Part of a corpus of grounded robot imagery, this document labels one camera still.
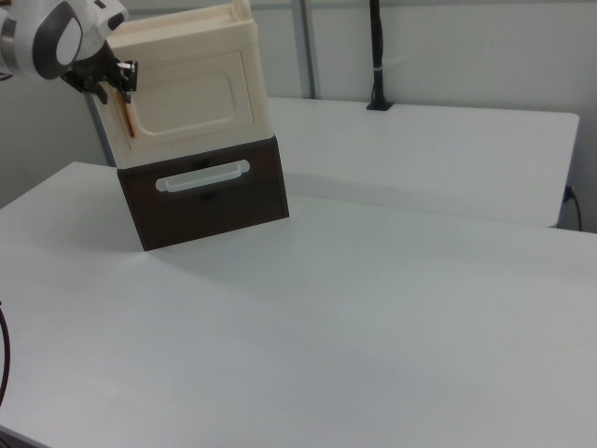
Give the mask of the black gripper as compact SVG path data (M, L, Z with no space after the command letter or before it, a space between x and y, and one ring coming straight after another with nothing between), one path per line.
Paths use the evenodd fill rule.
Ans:
M79 92L94 92L103 105L108 103L108 95L101 82L107 82L119 91L123 101L129 104L137 89L137 61L119 60L108 44L86 59L74 61L61 75L61 79Z

